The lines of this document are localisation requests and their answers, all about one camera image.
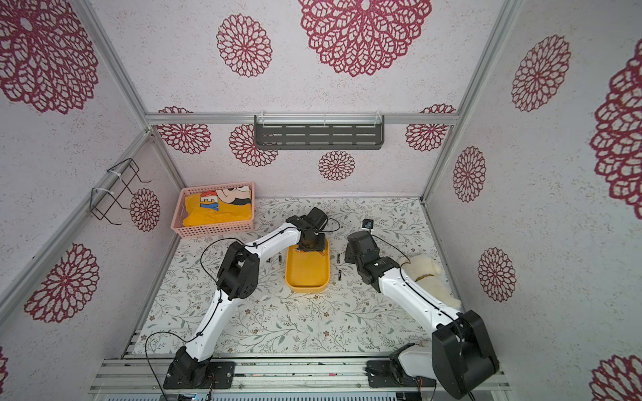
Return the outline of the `yellow plastic storage box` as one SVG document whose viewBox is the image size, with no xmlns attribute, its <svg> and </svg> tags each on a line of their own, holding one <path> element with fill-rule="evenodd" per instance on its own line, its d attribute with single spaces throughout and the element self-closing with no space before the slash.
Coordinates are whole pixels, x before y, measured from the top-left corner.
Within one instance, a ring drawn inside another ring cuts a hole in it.
<svg viewBox="0 0 642 401">
<path fill-rule="evenodd" d="M 304 252 L 297 246 L 289 247 L 286 257 L 285 282 L 294 292 L 319 293 L 330 281 L 329 241 L 322 251 Z"/>
</svg>

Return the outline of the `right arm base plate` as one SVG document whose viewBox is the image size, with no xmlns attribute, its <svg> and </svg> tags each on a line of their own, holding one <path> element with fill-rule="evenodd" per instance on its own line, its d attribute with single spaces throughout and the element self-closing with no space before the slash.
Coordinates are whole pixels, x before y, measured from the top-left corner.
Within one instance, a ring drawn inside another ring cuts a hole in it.
<svg viewBox="0 0 642 401">
<path fill-rule="evenodd" d="M 369 360 L 365 372 L 371 388 L 435 387 L 436 380 L 422 376 L 411 377 L 398 364 L 388 360 Z"/>
</svg>

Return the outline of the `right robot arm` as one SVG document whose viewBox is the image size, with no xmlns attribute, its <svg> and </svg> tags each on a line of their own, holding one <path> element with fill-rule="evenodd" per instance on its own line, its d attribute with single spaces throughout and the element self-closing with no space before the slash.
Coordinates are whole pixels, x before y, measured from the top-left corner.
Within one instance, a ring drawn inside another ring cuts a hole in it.
<svg viewBox="0 0 642 401">
<path fill-rule="evenodd" d="M 389 376 L 397 384 L 429 379 L 454 399 L 473 399 L 472 391 L 500 370 L 482 317 L 448 307 L 390 257 L 382 257 L 368 231 L 348 235 L 345 260 L 356 265 L 363 282 L 401 306 L 428 334 L 430 346 L 407 344 L 390 355 Z"/>
</svg>

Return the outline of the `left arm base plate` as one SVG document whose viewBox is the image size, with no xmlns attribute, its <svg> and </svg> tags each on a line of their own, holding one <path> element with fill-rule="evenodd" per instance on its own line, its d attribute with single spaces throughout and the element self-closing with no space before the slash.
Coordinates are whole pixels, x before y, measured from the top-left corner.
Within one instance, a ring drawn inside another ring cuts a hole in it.
<svg viewBox="0 0 642 401">
<path fill-rule="evenodd" d="M 237 364 L 234 362 L 204 362 L 183 364 L 172 362 L 162 388 L 174 389 L 230 389 Z"/>
</svg>

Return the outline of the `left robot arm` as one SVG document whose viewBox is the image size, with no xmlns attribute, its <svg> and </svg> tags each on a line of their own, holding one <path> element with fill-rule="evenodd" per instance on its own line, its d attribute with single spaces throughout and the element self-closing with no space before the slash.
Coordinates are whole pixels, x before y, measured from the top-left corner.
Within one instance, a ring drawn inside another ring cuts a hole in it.
<svg viewBox="0 0 642 401">
<path fill-rule="evenodd" d="M 284 224 L 254 242 L 232 243 L 217 273 L 217 290 L 197 332 L 177 351 L 177 357 L 203 363 L 215 352 L 222 329 L 237 305 L 258 286 L 259 270 L 267 260 L 287 252 L 285 280 L 294 292 L 322 292 L 330 279 L 329 217 L 314 207 L 308 214 L 289 217 Z"/>
</svg>

